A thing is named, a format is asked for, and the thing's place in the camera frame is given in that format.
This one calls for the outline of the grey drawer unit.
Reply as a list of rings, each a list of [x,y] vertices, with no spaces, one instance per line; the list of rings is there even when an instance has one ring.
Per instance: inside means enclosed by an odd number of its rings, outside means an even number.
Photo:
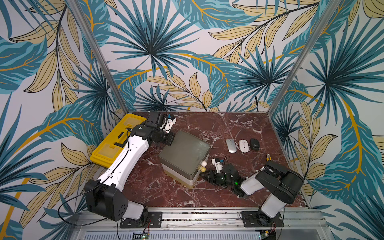
[[[163,170],[188,189],[194,188],[201,172],[201,163],[208,160],[211,145],[180,130],[170,146],[159,154]]]

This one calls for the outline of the silver computer mouse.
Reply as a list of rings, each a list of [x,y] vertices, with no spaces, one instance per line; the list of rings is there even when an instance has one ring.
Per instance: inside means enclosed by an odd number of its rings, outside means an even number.
[[[226,139],[226,144],[229,153],[234,154],[237,152],[236,142],[233,139]]]

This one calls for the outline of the white computer mouse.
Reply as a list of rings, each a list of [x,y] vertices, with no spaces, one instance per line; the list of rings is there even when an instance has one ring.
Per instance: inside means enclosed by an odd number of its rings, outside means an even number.
[[[249,152],[249,143],[246,140],[239,140],[238,145],[242,153]]]

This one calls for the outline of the black computer mouse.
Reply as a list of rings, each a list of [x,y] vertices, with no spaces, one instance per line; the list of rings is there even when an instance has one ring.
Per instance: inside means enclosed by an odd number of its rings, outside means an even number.
[[[250,139],[250,148],[252,151],[259,151],[260,142],[257,139]]]

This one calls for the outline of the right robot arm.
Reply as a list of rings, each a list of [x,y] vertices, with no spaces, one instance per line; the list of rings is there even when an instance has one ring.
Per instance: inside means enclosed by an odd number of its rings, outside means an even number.
[[[261,222],[268,223],[275,218],[286,205],[292,204],[304,184],[304,178],[297,172],[273,161],[268,161],[250,177],[241,178],[232,164],[225,164],[213,159],[215,170],[205,170],[200,176],[208,183],[227,189],[243,198],[257,191],[266,189],[270,195],[263,202],[257,213]]]

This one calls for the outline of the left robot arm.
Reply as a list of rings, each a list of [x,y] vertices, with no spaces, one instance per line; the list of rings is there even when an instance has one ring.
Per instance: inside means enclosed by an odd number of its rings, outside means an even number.
[[[166,118],[160,127],[146,121],[133,128],[113,164],[96,181],[86,183],[84,190],[89,212],[115,222],[120,219],[131,219],[141,224],[146,222],[145,207],[129,201],[123,189],[134,166],[151,143],[172,144],[175,134],[171,129],[175,123],[176,118]]]

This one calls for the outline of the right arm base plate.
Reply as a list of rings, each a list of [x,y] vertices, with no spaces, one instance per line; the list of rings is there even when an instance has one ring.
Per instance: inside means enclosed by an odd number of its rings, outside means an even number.
[[[240,213],[240,219],[245,228],[274,228],[283,227],[283,216],[278,213],[270,218],[261,211],[243,211]]]

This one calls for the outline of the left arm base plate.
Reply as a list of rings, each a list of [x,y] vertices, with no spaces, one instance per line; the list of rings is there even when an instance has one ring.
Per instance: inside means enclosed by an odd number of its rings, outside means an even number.
[[[144,212],[138,220],[129,218],[122,219],[120,222],[121,229],[159,229],[162,225],[162,212]]]

